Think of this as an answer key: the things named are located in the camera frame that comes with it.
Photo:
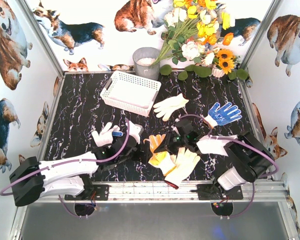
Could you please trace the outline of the white glove orange cuff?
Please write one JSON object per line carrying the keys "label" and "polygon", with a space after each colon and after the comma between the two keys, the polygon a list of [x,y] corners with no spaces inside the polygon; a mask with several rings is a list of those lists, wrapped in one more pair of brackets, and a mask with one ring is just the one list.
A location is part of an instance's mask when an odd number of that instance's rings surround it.
{"label": "white glove orange cuff", "polygon": [[176,165],[167,151],[154,153],[148,160],[148,163],[151,166],[160,169],[164,176],[168,175],[176,168]]}

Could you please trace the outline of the yellow coated work glove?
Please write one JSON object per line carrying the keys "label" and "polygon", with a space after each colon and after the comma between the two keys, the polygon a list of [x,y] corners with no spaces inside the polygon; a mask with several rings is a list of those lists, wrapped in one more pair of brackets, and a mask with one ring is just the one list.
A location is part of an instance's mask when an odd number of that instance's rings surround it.
{"label": "yellow coated work glove", "polygon": [[148,141],[149,141],[149,145],[150,145],[150,151],[152,153],[155,152],[155,150],[163,142],[165,137],[166,137],[166,134],[150,135],[148,137]]}

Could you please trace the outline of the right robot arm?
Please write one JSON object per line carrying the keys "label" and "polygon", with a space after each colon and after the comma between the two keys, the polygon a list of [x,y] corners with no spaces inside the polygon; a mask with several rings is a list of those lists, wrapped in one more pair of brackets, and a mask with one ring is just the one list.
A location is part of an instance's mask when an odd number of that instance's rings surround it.
{"label": "right robot arm", "polygon": [[164,182],[174,189],[195,170],[202,155],[229,158],[230,168],[213,183],[216,189],[223,191],[269,176],[270,166],[278,170],[270,151],[250,132],[232,136],[202,135],[191,122],[181,119],[172,131],[151,135],[148,141],[152,153],[149,164],[159,168]]}

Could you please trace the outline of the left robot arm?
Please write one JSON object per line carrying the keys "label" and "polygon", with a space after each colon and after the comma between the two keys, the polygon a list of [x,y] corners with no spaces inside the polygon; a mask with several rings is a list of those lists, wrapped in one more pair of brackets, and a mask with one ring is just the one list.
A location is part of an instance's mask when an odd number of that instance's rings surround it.
{"label": "left robot arm", "polygon": [[76,199],[92,198],[95,187],[90,178],[118,165],[137,160],[144,128],[126,121],[127,132],[107,122],[91,135],[96,148],[84,154],[53,161],[26,158],[10,175],[11,190],[17,207],[30,205],[40,198],[70,195]]}

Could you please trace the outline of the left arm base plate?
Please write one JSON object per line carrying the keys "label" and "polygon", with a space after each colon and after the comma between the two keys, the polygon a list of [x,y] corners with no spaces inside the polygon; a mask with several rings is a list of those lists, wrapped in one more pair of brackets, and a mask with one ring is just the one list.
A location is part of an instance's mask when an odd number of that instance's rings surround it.
{"label": "left arm base plate", "polygon": [[109,197],[110,186],[108,184],[94,184],[91,189],[85,189],[77,196],[66,194],[66,201],[107,201]]}

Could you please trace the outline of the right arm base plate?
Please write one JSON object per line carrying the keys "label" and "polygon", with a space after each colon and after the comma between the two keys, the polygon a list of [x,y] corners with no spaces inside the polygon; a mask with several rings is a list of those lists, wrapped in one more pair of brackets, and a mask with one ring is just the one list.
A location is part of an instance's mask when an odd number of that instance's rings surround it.
{"label": "right arm base plate", "polygon": [[191,193],[196,193],[199,200],[242,200],[243,192],[240,186],[235,186],[230,190],[216,187],[212,184],[197,184],[196,189],[190,190]]}

